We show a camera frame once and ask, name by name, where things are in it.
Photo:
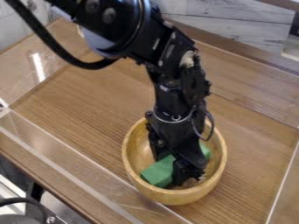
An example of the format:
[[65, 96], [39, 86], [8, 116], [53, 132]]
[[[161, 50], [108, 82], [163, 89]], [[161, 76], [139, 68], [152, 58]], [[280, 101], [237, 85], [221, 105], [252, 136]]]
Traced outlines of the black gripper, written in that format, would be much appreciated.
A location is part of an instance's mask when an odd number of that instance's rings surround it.
[[181, 186], [188, 179], [199, 180], [205, 173], [207, 159], [199, 141], [208, 141], [203, 136], [205, 119], [209, 111], [205, 108], [192, 108], [185, 116], [159, 114], [149, 110], [144, 114], [148, 128], [148, 141], [153, 160], [173, 156], [172, 183]]

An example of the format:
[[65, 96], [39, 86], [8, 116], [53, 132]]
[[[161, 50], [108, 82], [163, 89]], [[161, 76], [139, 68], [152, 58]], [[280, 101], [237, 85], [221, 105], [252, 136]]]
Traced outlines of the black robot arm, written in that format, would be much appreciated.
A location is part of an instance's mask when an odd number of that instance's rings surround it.
[[200, 141], [212, 120], [211, 83], [192, 39], [164, 20], [151, 0], [45, 0], [83, 28], [91, 49], [105, 60], [143, 65], [153, 84], [153, 109], [144, 114], [153, 166], [141, 178], [155, 186], [181, 185], [204, 174]]

